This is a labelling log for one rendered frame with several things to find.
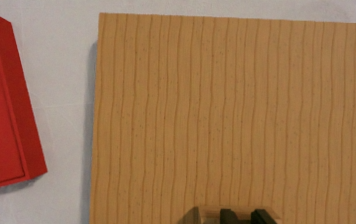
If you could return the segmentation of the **brown wooden board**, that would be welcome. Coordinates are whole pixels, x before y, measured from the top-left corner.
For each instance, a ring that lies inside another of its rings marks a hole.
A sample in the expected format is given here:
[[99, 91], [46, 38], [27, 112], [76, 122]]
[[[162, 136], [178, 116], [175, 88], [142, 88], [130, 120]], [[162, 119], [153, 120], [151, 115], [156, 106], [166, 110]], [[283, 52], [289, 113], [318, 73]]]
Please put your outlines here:
[[356, 224], [356, 23], [99, 13], [89, 224], [198, 205]]

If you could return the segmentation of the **red shallow tray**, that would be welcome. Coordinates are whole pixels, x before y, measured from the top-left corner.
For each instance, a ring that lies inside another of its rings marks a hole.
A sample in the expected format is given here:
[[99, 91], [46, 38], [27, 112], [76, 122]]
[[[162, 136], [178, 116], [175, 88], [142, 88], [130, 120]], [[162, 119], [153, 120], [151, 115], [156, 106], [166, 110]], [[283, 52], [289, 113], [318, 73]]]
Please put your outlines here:
[[0, 73], [0, 187], [2, 187], [30, 180], [48, 172], [12, 23], [2, 17]]

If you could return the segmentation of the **small wooden block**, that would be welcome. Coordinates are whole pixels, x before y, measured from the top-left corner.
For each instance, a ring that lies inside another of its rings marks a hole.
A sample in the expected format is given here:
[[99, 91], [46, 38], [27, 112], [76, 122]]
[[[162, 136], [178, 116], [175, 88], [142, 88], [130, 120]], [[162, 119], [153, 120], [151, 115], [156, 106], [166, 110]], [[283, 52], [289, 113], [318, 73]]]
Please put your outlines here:
[[282, 224], [282, 219], [270, 207], [207, 205], [198, 205], [198, 224], [220, 224], [221, 208], [230, 208], [234, 211], [241, 224], [251, 224], [251, 212], [255, 209], [265, 209], [277, 221], [277, 224]]

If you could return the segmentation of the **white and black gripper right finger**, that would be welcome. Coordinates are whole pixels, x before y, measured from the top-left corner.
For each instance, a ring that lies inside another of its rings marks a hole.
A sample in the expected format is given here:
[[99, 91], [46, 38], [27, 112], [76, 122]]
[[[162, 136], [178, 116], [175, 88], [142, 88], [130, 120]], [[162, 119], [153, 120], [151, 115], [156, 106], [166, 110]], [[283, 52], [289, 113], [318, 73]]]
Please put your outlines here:
[[251, 212], [251, 224], [277, 224], [265, 209], [255, 209]]

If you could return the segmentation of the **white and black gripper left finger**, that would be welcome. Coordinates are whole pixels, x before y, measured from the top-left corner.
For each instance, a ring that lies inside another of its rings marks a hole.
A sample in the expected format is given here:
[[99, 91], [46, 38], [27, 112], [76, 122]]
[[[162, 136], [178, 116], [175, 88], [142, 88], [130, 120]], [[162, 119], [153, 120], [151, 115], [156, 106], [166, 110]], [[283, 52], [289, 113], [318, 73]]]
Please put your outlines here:
[[220, 224], [241, 224], [236, 213], [230, 208], [220, 209]]

